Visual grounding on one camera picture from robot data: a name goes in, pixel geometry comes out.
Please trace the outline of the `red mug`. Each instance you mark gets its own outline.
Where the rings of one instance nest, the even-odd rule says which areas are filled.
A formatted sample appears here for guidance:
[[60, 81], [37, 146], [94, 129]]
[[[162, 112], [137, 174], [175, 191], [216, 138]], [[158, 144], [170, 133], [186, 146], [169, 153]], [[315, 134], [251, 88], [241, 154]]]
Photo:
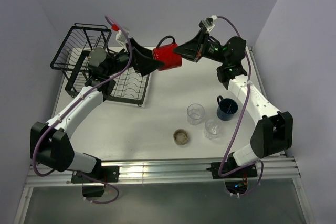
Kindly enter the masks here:
[[[162, 43], [167, 39], [172, 39], [172, 42], [167, 45], [162, 45]], [[178, 45], [175, 42], [175, 38], [171, 35], [167, 35], [159, 41], [157, 46], [153, 49], [152, 53], [155, 60], [164, 63], [164, 65], [161, 66], [158, 71], [169, 70], [182, 66], [182, 57], [173, 51], [173, 49], [175, 49], [177, 46]]]

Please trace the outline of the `clear plastic cup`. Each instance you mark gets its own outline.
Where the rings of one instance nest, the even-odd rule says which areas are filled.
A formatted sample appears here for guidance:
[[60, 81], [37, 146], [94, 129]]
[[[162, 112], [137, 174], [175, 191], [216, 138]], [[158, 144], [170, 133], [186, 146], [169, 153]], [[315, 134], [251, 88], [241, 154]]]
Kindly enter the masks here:
[[221, 135], [222, 122], [220, 119], [208, 119], [204, 125], [204, 135], [209, 140], [214, 140]]
[[187, 121], [190, 125], [198, 125], [205, 116], [205, 109], [202, 105], [194, 103], [187, 108]]

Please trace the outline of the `dark blue mug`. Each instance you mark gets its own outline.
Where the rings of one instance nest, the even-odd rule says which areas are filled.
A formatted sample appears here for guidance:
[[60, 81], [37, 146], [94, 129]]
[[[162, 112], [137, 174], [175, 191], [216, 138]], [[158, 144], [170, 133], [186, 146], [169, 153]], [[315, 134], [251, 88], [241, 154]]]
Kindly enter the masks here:
[[230, 98], [223, 98], [221, 95], [217, 97], [218, 108], [217, 117], [222, 121], [230, 121], [238, 111], [238, 104]]

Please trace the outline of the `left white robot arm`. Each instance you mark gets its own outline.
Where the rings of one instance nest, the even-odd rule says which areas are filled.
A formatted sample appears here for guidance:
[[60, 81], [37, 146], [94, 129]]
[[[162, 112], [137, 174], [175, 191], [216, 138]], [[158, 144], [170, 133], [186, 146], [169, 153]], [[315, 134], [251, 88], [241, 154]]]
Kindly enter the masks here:
[[51, 170], [83, 172], [91, 182], [102, 176], [101, 160], [76, 152], [71, 137], [83, 120], [110, 96], [115, 78], [127, 69], [133, 68], [142, 76], [164, 66], [164, 62], [154, 59], [153, 52], [140, 46], [134, 39], [128, 39], [126, 48], [111, 53], [97, 47], [83, 52], [88, 57], [89, 78], [78, 95], [57, 115], [46, 123], [36, 122], [30, 132], [30, 157], [34, 172], [43, 177], [37, 164]]

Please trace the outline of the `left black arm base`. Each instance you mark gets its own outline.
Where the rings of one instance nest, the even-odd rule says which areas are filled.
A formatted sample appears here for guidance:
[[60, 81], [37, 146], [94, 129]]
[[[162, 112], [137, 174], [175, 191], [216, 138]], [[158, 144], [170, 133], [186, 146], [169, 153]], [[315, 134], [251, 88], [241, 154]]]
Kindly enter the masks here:
[[96, 200], [112, 189], [116, 196], [114, 201], [119, 197], [120, 192], [116, 186], [111, 183], [116, 183], [119, 180], [119, 166], [102, 166], [98, 172], [84, 173], [72, 172], [71, 183], [82, 184], [82, 195], [85, 198]]

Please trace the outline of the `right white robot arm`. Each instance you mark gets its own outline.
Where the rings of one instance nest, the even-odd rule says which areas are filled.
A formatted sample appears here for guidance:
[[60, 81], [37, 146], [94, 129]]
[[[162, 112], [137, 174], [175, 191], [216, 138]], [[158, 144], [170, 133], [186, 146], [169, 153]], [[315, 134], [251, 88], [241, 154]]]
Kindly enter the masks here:
[[249, 144], [235, 152], [226, 152], [232, 161], [227, 164], [228, 173], [240, 176], [246, 166], [291, 148], [293, 117], [272, 105], [250, 80], [251, 70], [245, 70], [243, 59], [248, 59], [246, 41], [234, 36], [224, 45], [211, 39], [209, 34], [199, 31], [190, 41], [176, 47], [174, 53], [182, 58], [198, 62], [201, 58], [219, 62], [216, 69], [219, 82], [243, 105], [241, 114], [248, 112], [255, 124]]

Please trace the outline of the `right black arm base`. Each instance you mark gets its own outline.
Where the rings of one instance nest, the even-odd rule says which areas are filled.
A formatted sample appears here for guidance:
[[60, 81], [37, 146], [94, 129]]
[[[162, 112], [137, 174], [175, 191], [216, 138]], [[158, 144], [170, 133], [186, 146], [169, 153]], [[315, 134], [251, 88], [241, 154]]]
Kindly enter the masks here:
[[[245, 168], [242, 168], [234, 173], [231, 173], [225, 177], [220, 177], [219, 176], [219, 167], [220, 167], [220, 162], [212, 162], [211, 166], [209, 168], [207, 168], [206, 170], [212, 173], [212, 178], [213, 179], [224, 179], [224, 178], [255, 178], [258, 176], [257, 173], [257, 168], [256, 165], [250, 165], [247, 166]], [[238, 166], [236, 164], [229, 164], [228, 162], [226, 162], [223, 166], [222, 169], [222, 174], [224, 173], [228, 173], [231, 172], [232, 170], [238, 168]]]

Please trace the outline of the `small brown round lid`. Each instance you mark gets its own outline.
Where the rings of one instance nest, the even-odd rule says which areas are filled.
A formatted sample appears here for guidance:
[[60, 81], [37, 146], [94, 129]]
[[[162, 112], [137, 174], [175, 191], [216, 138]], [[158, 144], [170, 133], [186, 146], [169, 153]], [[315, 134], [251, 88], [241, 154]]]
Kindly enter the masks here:
[[179, 146], [186, 145], [190, 140], [189, 133], [184, 129], [177, 129], [173, 133], [173, 140], [176, 145]]

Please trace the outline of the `aluminium mounting rail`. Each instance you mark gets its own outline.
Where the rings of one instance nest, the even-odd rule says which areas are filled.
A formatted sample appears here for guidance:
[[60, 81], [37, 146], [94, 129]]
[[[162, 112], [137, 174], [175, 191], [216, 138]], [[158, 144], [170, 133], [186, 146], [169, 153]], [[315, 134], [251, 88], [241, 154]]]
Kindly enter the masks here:
[[[161, 184], [211, 182], [212, 173], [207, 169], [219, 158], [164, 159], [161, 161], [116, 161], [104, 162], [103, 166], [119, 166], [119, 179], [116, 185]], [[284, 155], [263, 159], [262, 179], [300, 178], [297, 163], [293, 157]], [[72, 186], [72, 172], [54, 172], [46, 177], [37, 176], [33, 169], [28, 170], [25, 187]]]

